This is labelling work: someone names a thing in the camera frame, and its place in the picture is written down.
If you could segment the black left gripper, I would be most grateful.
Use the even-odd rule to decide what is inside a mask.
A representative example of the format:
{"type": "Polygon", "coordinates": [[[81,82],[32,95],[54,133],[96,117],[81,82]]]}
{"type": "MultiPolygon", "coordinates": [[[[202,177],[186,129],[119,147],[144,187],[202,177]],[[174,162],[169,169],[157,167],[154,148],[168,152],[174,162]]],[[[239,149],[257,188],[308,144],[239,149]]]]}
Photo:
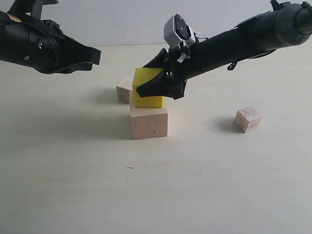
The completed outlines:
{"type": "Polygon", "coordinates": [[[0,13],[0,60],[43,74],[91,71],[101,51],[66,36],[54,22],[0,13]]]}

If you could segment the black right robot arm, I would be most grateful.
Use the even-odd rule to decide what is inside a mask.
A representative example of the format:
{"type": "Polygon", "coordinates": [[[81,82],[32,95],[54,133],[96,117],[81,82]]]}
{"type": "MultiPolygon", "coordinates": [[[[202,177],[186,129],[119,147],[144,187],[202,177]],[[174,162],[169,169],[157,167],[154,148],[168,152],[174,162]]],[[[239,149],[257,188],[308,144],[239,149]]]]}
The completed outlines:
{"type": "Polygon", "coordinates": [[[138,95],[182,98],[191,78],[222,66],[231,71],[240,61],[301,45],[311,37],[309,3],[273,0],[271,6],[271,11],[253,16],[211,38],[192,30],[182,16],[172,16],[164,25],[164,39],[169,48],[161,49],[146,64],[146,68],[158,68],[159,73],[136,88],[138,95]]]}

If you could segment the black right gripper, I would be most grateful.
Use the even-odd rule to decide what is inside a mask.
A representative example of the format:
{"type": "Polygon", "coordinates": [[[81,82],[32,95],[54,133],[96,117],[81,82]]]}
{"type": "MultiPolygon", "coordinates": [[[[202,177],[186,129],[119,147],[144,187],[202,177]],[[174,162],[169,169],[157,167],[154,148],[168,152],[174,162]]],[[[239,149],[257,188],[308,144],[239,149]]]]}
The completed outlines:
{"type": "Polygon", "coordinates": [[[192,45],[190,48],[175,48],[160,52],[143,68],[162,68],[150,81],[138,86],[141,98],[183,98],[187,80],[234,62],[234,47],[231,45],[192,45]]]}

